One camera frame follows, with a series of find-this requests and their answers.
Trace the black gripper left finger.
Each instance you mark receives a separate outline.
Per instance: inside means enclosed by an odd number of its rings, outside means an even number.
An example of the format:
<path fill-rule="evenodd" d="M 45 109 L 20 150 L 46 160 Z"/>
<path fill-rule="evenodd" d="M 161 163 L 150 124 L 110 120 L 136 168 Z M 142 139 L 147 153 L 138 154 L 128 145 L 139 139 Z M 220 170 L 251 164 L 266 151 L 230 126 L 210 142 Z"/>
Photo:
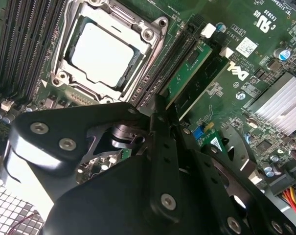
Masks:
<path fill-rule="evenodd" d="M 151 109 L 117 102 L 24 113 L 12 122 L 1 178 L 47 219 L 56 201 L 77 186 L 81 164 L 128 148 L 147 160 L 148 207 L 168 214 L 161 196 L 181 195 L 176 142 L 170 134 L 175 121 L 175 111 L 166 109 L 161 95 L 154 96 Z"/>

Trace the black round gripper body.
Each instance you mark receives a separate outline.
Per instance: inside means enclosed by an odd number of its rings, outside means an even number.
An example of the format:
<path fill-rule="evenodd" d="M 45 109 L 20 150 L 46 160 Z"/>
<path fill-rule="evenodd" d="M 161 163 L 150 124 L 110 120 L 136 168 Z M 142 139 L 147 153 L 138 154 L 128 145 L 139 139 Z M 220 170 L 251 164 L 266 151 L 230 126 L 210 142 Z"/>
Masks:
<path fill-rule="evenodd" d="M 132 157 L 62 195 L 41 230 L 44 235 L 209 235 L 207 213 L 189 174 L 180 173 L 183 215 L 169 225 L 146 214 L 145 157 Z"/>

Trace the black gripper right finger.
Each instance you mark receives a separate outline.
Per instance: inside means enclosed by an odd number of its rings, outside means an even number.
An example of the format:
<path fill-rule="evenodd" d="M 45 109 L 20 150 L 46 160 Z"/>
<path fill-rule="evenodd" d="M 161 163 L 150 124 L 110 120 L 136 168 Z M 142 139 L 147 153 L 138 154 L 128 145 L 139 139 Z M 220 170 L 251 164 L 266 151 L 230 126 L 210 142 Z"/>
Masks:
<path fill-rule="evenodd" d="M 199 147 L 178 121 L 175 104 L 167 108 L 186 166 L 199 180 L 200 216 L 208 235 L 296 235 L 290 219 L 212 144 Z"/>

